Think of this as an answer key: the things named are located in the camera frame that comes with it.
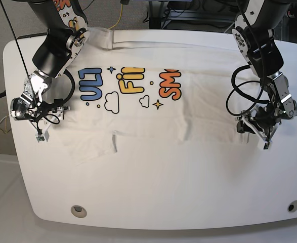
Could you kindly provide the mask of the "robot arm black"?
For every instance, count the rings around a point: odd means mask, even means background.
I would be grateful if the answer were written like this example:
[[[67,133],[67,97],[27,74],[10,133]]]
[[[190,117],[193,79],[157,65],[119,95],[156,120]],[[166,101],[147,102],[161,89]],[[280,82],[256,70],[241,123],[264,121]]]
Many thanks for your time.
[[[258,136],[262,149],[269,149],[282,120],[297,116],[297,103],[289,92],[289,83],[281,72],[284,61],[274,40],[274,29],[292,1],[237,1],[239,13],[232,34],[247,64],[231,77],[233,91],[252,102],[247,110],[230,114],[237,118],[237,132]],[[261,91],[256,98],[236,84],[236,76],[251,69],[259,77]]]
[[[88,20],[78,1],[28,1],[39,20],[47,28],[45,41],[34,54],[36,70],[27,75],[24,91],[11,103],[11,116],[15,120],[28,120],[36,125],[42,119],[57,125],[58,111],[75,91],[75,81],[67,67],[77,57],[89,39]],[[71,81],[66,98],[58,98],[52,104],[43,100],[52,80],[65,75]]]

